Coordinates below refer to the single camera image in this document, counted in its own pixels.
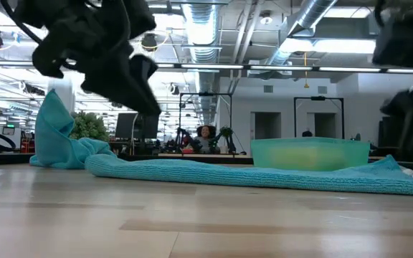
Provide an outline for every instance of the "white wall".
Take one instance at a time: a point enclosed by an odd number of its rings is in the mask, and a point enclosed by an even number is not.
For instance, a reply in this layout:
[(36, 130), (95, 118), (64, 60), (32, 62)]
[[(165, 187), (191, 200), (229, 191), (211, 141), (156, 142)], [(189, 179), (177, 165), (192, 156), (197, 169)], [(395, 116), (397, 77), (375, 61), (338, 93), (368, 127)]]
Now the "white wall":
[[(340, 110), (331, 101), (302, 101), (300, 104), (297, 116), (298, 116), (298, 135), (301, 136), (302, 132), (308, 127), (308, 117), (311, 113), (336, 113), (339, 114)], [(251, 144), (251, 112), (271, 112), (281, 113), (281, 136), (282, 138), (294, 137), (294, 109), (293, 99), (285, 98), (279, 100), (266, 100), (266, 99), (251, 99), (251, 98), (233, 98), (232, 102), (232, 129), (239, 141), (242, 143), (244, 150), (250, 153)], [(223, 119), (223, 108), (220, 108), (220, 120), (218, 127), (229, 126), (229, 118)], [(341, 133), (341, 124), (338, 124), (338, 130), (336, 133)], [(237, 151), (242, 151), (237, 139), (234, 137), (234, 143), (237, 147)]]
[[(229, 85), (228, 78), (222, 78), (222, 88)], [(232, 129), (239, 137), (245, 151), (250, 153), (251, 141), (251, 112), (278, 112), (281, 113), (282, 138), (294, 137), (294, 109), (295, 96), (316, 96), (317, 86), (328, 86), (329, 97), (344, 97), (345, 137), (354, 137), (361, 134), (361, 139), (377, 144), (379, 137), (379, 121), (383, 118), (379, 108), (383, 101), (392, 97), (396, 92), (413, 85), (413, 75), (388, 74), (354, 74), (337, 84), (331, 84), (328, 79), (309, 79), (310, 88), (305, 89), (305, 80), (242, 79), (237, 87), (232, 102)], [(274, 93), (263, 92), (263, 85), (273, 85)], [(217, 126), (220, 128), (229, 124), (229, 113), (224, 101), (219, 104)], [(341, 111), (331, 102), (305, 101), (298, 102), (298, 136), (309, 128), (314, 128), (313, 113), (336, 114), (336, 136), (341, 137)], [(234, 138), (238, 151), (242, 151), (237, 139)]]
[[(221, 85), (221, 92), (226, 92), (229, 87), (229, 78), (221, 77), (219, 81)], [(286, 80), (261, 80), (261, 79), (250, 79), (242, 78), (240, 79), (237, 88), (234, 92), (234, 97), (241, 98), (259, 98), (264, 97), (266, 99), (281, 99), (284, 97), (312, 97), (318, 96), (318, 86), (326, 86), (328, 88), (328, 94), (326, 97), (337, 96), (336, 84), (331, 83), (330, 79), (325, 78), (315, 78), (307, 80), (309, 88), (304, 88), (305, 79), (301, 78), (297, 81), (293, 79)], [(273, 93), (264, 93), (264, 85), (272, 85)]]

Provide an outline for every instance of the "green plant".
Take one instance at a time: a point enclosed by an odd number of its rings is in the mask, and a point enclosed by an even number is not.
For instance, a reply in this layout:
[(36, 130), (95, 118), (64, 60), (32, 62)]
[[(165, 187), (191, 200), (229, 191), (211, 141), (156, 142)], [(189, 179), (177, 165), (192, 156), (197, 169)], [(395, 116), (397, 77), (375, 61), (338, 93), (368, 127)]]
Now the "green plant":
[(70, 134), (71, 139), (81, 139), (84, 137), (96, 140), (109, 140), (108, 132), (106, 132), (105, 124), (102, 118), (97, 118), (94, 113), (73, 113), (75, 126)]

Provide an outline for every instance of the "desk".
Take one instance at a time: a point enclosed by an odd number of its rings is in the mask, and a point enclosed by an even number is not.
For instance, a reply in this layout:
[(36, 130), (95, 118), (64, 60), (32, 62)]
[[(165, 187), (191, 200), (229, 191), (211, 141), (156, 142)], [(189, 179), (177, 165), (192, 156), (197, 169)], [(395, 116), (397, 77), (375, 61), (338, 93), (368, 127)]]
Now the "desk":
[(0, 166), (0, 257), (410, 258), (413, 196)]

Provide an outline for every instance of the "blue towel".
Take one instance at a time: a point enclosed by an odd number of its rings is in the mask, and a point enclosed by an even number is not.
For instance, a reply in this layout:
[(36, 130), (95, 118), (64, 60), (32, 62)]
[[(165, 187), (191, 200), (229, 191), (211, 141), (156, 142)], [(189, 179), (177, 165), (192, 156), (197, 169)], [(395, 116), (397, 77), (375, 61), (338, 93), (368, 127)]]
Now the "blue towel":
[(54, 91), (47, 94), (36, 122), (34, 166), (86, 168), (95, 176), (136, 180), (206, 183), (320, 191), (413, 195), (413, 178), (391, 157), (339, 171), (284, 171), (271, 168), (228, 168), (193, 161), (118, 159), (107, 143), (68, 138), (74, 120)]
[(29, 163), (33, 166), (83, 169), (85, 159), (93, 154), (116, 158), (106, 142), (89, 138), (69, 139), (74, 125), (74, 119), (57, 93), (50, 91), (37, 114), (36, 155), (29, 159)]
[(127, 162), (107, 155), (90, 156), (85, 168), (95, 176), (136, 180), (413, 195), (413, 178), (402, 173), (391, 156), (332, 172), (228, 168), (166, 159)]

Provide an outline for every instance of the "doorway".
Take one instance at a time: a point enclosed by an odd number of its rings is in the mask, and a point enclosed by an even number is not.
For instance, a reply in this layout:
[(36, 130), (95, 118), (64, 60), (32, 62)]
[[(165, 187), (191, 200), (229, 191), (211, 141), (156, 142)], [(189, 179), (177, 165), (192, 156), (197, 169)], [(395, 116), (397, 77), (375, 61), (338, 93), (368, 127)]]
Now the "doorway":
[(336, 137), (335, 113), (315, 113), (315, 136), (325, 138)]
[(281, 138), (281, 113), (256, 112), (253, 114), (255, 118), (254, 139)]

